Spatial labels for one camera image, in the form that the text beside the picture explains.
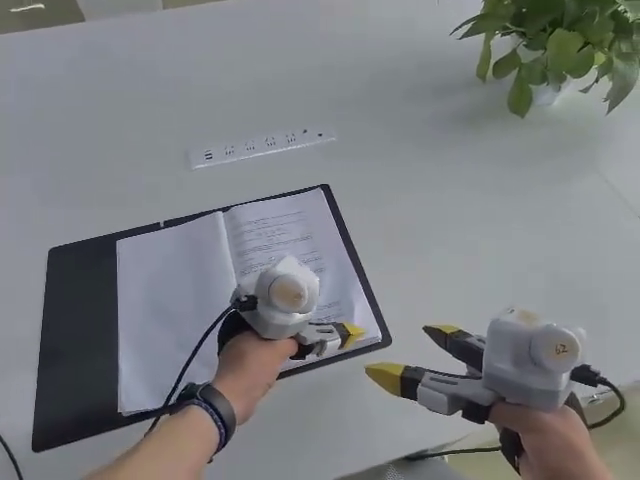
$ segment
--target cord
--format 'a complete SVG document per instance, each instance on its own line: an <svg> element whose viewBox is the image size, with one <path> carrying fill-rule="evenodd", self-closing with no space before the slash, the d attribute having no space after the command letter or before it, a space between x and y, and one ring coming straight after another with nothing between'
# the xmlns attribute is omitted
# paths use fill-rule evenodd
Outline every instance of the cord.
<svg viewBox="0 0 640 480"><path fill-rule="evenodd" d="M581 383L583 385L587 385L590 387L598 387L605 386L609 388L618 399L618 406L616 409L611 412L609 415L604 417L602 420L598 420L588 426L589 430L595 430L596 428L604 427L608 425L613 420L622 415L627 408L627 401L624 398L624 395L620 391L618 387L616 387L609 379L603 377L599 371L595 370L591 365L580 365L573 369L571 372L571 380ZM418 462L422 460L428 460L430 458L440 458L445 457L447 455L464 455L470 453L495 453L500 452L501 447L499 445L494 447L478 447L478 448L463 448L458 450L444 450L441 452L424 452L424 453L414 453L412 455L407 455L404 457L405 460L409 462Z"/></svg>
<svg viewBox="0 0 640 480"><path fill-rule="evenodd" d="M169 393L167 394L166 398L164 399L164 403L162 404L162 406L158 410L155 411L156 417L153 419L153 422L151 423L151 426L149 427L149 429L147 430L145 435L148 435L149 433L151 433L153 431L154 428L156 428L156 425L158 425L158 422L160 421L160 418L164 414L169 413L169 409L170 409L170 406L171 406L171 399L173 399L173 396L178 391L178 388L180 388L180 384L182 383L182 379L184 378L184 376L187 373L187 370L189 369L189 367L193 363L193 360L196 358L196 355L198 354L198 352L200 351L200 349L204 345L204 342L207 341L209 336L213 333L213 331L220 324L220 322L222 322L225 318L227 318L229 316L229 314L231 312L233 312L235 310L236 310L236 308L235 308L234 305L231 305L231 306L225 308L224 311L218 316L218 318L216 318L213 321L213 323L211 325L209 325L209 327L204 331L204 333L200 337L200 340L198 340L198 343L196 343L196 346L193 347L193 350L191 350L191 353L189 354L189 357L187 358L187 361L184 362L184 365L182 365L182 369L180 369L180 373L176 377L175 382L173 382L173 386L171 387L171 390L169 390Z"/></svg>
<svg viewBox="0 0 640 480"><path fill-rule="evenodd" d="M622 412L624 412L627 408L627 401L624 398L624 395L622 394L620 389L618 389L618 387L616 387L613 383L611 383L608 379L604 377L600 379L600 385L608 387L614 393L614 395L618 398L618 407L609 415L604 417L602 420L598 420L597 422L594 422L591 425L589 425L589 430L595 430L596 428L600 428L600 427L604 427L605 425L608 425L613 420L615 420L620 415L622 415Z"/></svg>
<svg viewBox="0 0 640 480"><path fill-rule="evenodd" d="M446 457L447 455L460 455L467 453L495 453L499 451L499 445L495 447L462 448L459 450L443 450L442 452L414 453L404 457L404 460L407 460L409 462L420 462L422 460L428 460L429 458Z"/></svg>
<svg viewBox="0 0 640 480"><path fill-rule="evenodd" d="M196 355L204 345L204 342L207 341L207 339L213 333L216 327L233 312L236 312L236 311L247 312L250 310L255 310L257 307L258 307L257 297L255 297L254 295L243 296L241 298L234 300L233 303L227 308L225 308L224 311L220 315L218 315L218 318L216 318L213 321L213 323L209 325L209 327L204 331L204 333L200 337L200 340L198 340L198 343L196 343L196 346L193 347L193 350L189 354L187 361L184 362L184 365L182 365L182 369L180 370L180 373L176 377L175 382L173 382L173 386L171 387L171 390L169 390L167 397L164 399L164 403L160 408L154 411L155 418L153 419L151 426L148 428L147 432L145 433L145 436L151 433L154 428L156 428L156 426L158 425L158 422L160 421L160 418L163 415L171 412L173 407L173 405L171 404L171 399L178 391L178 388L180 388L180 384L182 383L182 380L186 375L187 370L189 369L189 367L191 366L191 363L193 363L193 360L196 358Z"/></svg>
<svg viewBox="0 0 640 480"><path fill-rule="evenodd" d="M13 470L16 472L17 479L24 480L24 477L22 476L22 471L20 470L20 465L18 465L18 461L16 460L15 455L11 451L11 447L9 447L9 444L5 441L2 435L0 435L0 444L2 444L2 448L4 448L4 451L7 453L7 457L9 457L9 460L11 460L11 465L13 465Z"/></svg>

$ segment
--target black notebook cover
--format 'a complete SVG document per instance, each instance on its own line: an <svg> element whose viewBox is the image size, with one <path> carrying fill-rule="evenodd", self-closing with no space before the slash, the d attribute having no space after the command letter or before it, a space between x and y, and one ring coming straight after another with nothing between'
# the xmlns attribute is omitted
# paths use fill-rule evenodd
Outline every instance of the black notebook cover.
<svg viewBox="0 0 640 480"><path fill-rule="evenodd" d="M296 375L391 344L389 330L329 185L321 188L380 327L382 341L281 374ZM61 245L49 250L31 448L42 452L154 416L118 413L118 299L116 242L174 227L231 206Z"/></svg>

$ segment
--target paper sheet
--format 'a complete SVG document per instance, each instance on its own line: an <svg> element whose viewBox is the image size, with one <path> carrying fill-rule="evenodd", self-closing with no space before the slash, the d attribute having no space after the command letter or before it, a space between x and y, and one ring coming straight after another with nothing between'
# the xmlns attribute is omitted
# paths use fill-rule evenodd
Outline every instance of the paper sheet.
<svg viewBox="0 0 640 480"><path fill-rule="evenodd" d="M117 243L119 410L162 404L202 333L229 306L236 285L221 213ZM188 381L217 367L214 335Z"/></svg>

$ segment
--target notebook page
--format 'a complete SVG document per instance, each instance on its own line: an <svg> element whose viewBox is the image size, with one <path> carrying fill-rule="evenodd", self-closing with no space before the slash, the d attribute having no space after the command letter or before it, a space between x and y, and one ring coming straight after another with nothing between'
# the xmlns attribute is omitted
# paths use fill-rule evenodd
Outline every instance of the notebook page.
<svg viewBox="0 0 640 480"><path fill-rule="evenodd" d="M182 364L229 306L235 275L224 220L217 212L177 227L120 240L118 257L118 409L162 404ZM215 335L183 382L210 380Z"/></svg>
<svg viewBox="0 0 640 480"><path fill-rule="evenodd" d="M366 329L352 348L381 340L322 190L233 207L225 224L238 279L294 255L320 278L314 321L346 321Z"/></svg>

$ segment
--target potted plant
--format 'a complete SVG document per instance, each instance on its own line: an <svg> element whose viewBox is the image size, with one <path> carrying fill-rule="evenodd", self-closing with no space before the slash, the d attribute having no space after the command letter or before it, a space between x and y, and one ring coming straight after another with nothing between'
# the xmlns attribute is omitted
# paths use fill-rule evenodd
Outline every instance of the potted plant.
<svg viewBox="0 0 640 480"><path fill-rule="evenodd" d="M633 90L640 71L640 0L483 0L480 14L453 32L484 35L476 75L486 81L515 73L509 110L524 118L534 91L560 92L570 79L596 69L588 93L602 79L611 82L604 101L610 113ZM491 43L513 38L513 48L493 62Z"/></svg>

